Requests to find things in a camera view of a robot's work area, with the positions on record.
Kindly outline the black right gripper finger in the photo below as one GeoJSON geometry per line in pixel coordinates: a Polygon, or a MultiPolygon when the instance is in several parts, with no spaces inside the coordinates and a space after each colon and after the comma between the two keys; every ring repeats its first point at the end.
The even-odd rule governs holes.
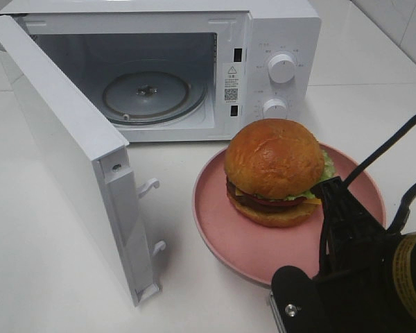
{"type": "Polygon", "coordinates": [[[335,176],[323,180],[313,186],[313,194],[322,201],[322,211],[324,219],[337,222],[342,221],[344,217],[340,201],[343,190],[343,180],[340,176],[335,176]]]}

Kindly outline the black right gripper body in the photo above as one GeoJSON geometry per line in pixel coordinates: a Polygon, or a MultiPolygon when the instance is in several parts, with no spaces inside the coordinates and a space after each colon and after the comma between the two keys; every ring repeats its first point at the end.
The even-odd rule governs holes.
{"type": "Polygon", "coordinates": [[[315,277],[334,332],[401,332],[386,282],[386,246],[402,224],[384,228],[351,194],[322,195],[320,270],[315,277]]]}

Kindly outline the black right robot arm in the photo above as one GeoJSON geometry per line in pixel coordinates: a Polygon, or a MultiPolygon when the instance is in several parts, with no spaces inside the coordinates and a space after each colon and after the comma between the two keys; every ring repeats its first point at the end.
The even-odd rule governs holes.
{"type": "Polygon", "coordinates": [[[402,233],[416,183],[384,228],[335,177],[322,201],[320,268],[313,281],[335,332],[416,332],[416,232],[402,233]]]}

